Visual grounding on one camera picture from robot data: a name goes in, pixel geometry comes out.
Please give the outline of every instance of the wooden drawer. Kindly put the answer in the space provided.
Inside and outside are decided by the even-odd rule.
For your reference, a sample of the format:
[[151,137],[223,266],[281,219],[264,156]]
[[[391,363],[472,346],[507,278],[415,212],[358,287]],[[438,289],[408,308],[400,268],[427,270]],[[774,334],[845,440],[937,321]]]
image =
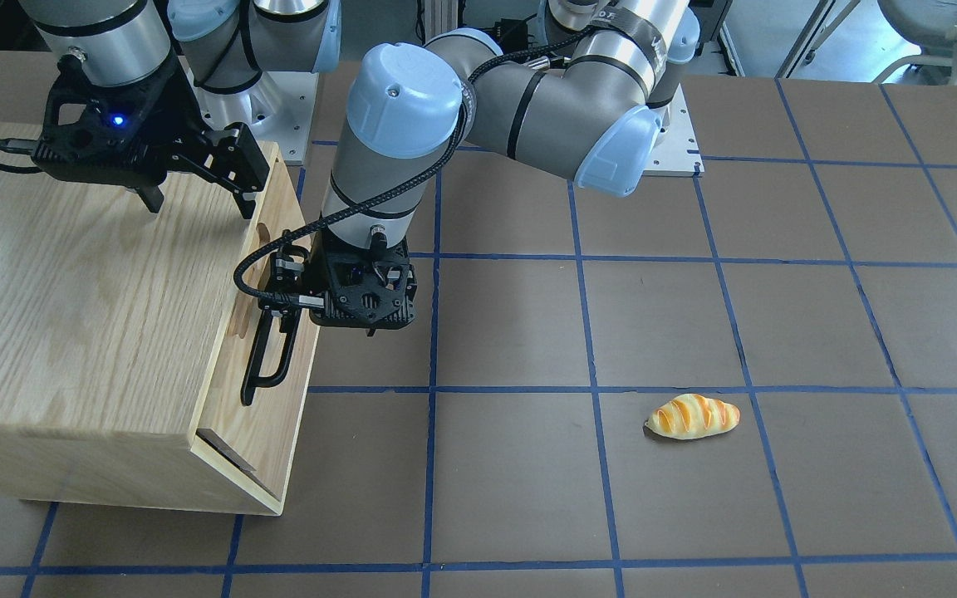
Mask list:
[[258,310],[231,273],[303,224],[262,147],[273,168],[250,221],[193,175],[171,174],[152,215],[124,189],[0,173],[0,492],[280,513],[317,329],[304,319],[286,382],[244,408]]

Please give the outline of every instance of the metal base plate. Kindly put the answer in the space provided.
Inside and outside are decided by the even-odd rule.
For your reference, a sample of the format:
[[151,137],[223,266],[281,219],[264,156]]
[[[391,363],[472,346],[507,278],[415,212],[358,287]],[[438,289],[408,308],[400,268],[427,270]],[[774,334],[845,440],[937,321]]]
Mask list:
[[[268,72],[285,95],[289,114],[269,116],[267,122],[252,125],[253,135],[261,141],[276,141],[287,166],[304,166],[308,151],[308,133],[316,109],[316,88],[320,76],[315,72]],[[202,114],[206,106],[201,106]]]
[[685,103],[681,87],[668,106],[670,124],[660,133],[662,140],[652,149],[646,177],[692,177],[704,172],[704,161],[699,157],[696,133]]

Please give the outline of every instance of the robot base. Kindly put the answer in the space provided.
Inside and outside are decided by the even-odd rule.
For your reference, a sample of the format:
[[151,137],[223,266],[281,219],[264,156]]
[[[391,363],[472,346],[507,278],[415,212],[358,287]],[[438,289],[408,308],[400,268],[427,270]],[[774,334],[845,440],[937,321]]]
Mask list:
[[652,149],[646,177],[692,177],[704,173],[704,161],[699,157],[699,145],[692,128],[692,119],[685,103],[685,94],[677,88],[675,98],[667,105],[667,130]]
[[[261,141],[276,141],[282,151],[282,160],[287,166],[303,166],[308,149],[308,134],[312,129],[312,114],[316,109],[316,89],[319,75],[314,72],[268,72],[271,80],[276,83],[277,100],[282,99],[280,109],[276,113],[267,115],[262,120],[247,122],[253,135]],[[194,76],[187,72],[187,78],[194,83]],[[206,105],[210,99],[216,98],[223,105],[244,102],[244,96],[250,91],[234,96],[212,96],[197,91],[198,103],[201,105],[202,116],[205,122],[215,129],[222,129],[229,122],[219,122],[220,114],[227,114],[224,106]]]

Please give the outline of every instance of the bread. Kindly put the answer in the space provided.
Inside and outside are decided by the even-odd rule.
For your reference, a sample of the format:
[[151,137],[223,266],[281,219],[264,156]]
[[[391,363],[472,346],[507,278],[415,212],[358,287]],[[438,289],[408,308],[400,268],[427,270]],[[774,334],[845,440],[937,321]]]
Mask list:
[[679,395],[652,412],[646,428],[668,439],[702,439],[729,432],[740,423],[736,406],[702,395]]

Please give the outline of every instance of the light blue joint cap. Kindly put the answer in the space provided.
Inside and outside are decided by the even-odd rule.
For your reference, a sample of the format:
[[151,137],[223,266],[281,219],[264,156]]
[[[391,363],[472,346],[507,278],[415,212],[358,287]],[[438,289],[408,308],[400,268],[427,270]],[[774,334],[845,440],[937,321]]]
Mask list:
[[442,33],[441,35],[435,35],[435,37],[430,38],[430,42],[426,42],[426,46],[429,46],[431,42],[435,39],[441,39],[442,37],[451,37],[452,35],[463,35],[463,37],[470,37],[475,39],[476,42],[482,42],[483,46],[486,46],[490,49],[495,56],[501,56],[504,53],[504,50],[501,50],[501,46],[497,45],[497,42],[493,40],[486,31],[479,31],[478,29],[471,29],[471,27],[460,27],[459,29],[454,29],[447,33]]
[[681,16],[679,29],[675,31],[675,38],[671,39],[671,47],[667,49],[667,60],[675,64],[686,64],[692,60],[699,44],[699,19],[692,8],[686,8]]
[[323,26],[323,38],[312,64],[312,72],[331,72],[338,68],[342,47],[342,3],[341,0],[329,0],[327,20]]
[[169,0],[172,37],[193,42],[220,27],[238,8],[239,0]]
[[630,109],[589,150],[574,174],[575,184],[616,197],[634,193],[661,126],[656,110],[643,105]]
[[389,158],[427,155],[453,133],[464,84],[437,54],[410,44],[368,51],[346,118],[361,143]]

